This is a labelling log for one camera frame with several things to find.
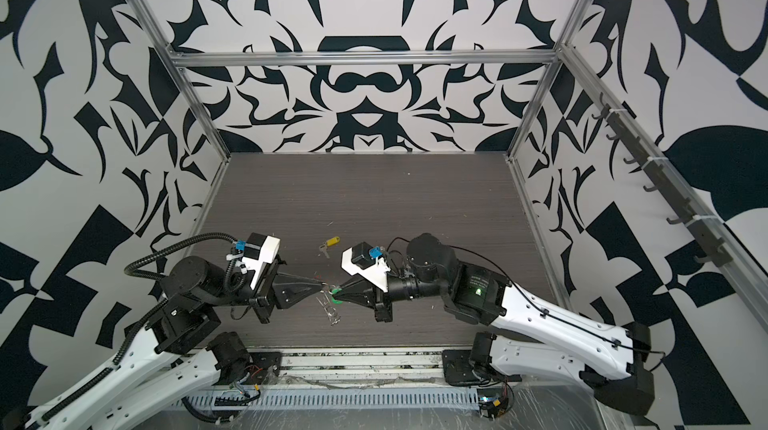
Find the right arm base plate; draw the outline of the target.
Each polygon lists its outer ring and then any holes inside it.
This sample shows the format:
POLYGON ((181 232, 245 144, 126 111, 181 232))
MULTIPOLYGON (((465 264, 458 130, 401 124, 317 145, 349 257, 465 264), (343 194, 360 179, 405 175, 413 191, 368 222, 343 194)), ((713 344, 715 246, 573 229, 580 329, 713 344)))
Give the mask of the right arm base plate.
POLYGON ((488 387, 504 382, 520 383, 522 377, 502 377, 492 370, 477 369, 470 360, 470 350, 446 349, 441 352, 443 379, 454 387, 488 387))

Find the large wire keyring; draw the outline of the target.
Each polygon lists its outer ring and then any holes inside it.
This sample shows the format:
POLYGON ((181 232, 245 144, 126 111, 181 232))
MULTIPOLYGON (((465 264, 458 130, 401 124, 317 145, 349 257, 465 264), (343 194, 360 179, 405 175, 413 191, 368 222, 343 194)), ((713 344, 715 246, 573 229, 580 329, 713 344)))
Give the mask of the large wire keyring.
POLYGON ((338 313, 337 304, 331 293, 327 289, 323 289, 316 295, 316 300, 322 307, 330 325, 337 325, 341 321, 341 316, 338 313))

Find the silver key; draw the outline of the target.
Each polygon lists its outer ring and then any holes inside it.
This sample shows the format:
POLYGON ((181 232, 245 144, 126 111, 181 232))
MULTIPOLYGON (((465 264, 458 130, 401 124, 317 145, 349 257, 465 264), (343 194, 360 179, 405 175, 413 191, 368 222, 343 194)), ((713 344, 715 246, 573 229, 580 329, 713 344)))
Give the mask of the silver key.
POLYGON ((329 259, 329 258, 330 258, 330 256, 329 256, 329 253, 328 253, 328 247, 327 247, 327 245, 326 245, 325 243, 323 243, 323 244, 321 244, 321 245, 319 246, 319 251, 320 251, 320 252, 321 252, 321 253, 322 253, 322 254, 323 254, 323 255, 324 255, 324 256, 325 256, 327 259, 329 259))

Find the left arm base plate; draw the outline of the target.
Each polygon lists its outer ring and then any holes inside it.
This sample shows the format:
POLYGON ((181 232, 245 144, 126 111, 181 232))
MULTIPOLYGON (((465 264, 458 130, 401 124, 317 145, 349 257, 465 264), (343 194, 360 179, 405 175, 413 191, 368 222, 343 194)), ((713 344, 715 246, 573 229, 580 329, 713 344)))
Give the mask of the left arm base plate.
POLYGON ((276 381, 282 373, 282 357, 280 351, 251 352, 239 383, 243 386, 262 386, 276 381))

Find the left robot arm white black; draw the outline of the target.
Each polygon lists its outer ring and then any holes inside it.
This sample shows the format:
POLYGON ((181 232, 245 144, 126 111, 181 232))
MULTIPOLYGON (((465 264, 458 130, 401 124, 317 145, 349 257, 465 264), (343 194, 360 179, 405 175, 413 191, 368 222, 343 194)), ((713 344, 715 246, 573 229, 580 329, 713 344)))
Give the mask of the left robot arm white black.
POLYGON ((220 268, 185 257, 160 280, 162 300, 130 327, 113 357, 49 402, 19 408, 4 429, 132 429, 215 385, 239 383, 252 358, 235 332, 218 333, 217 308, 252 309, 268 322, 322 290, 321 282, 280 271, 271 257, 254 268, 231 260, 220 268))

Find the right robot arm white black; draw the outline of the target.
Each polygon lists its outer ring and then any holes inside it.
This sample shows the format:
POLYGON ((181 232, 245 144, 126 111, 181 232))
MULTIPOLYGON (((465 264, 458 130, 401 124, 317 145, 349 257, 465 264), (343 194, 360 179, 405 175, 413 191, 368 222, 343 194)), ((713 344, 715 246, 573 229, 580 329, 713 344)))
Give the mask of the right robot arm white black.
POLYGON ((332 297, 393 319, 399 301, 438 297, 456 319, 483 325, 469 362, 481 377, 542 376, 572 381, 594 398, 634 416, 648 414, 655 383, 648 326, 591 320, 548 302, 508 276, 459 259, 453 246, 424 233, 408 241, 403 263, 388 250, 361 242, 342 254, 350 278, 332 297))

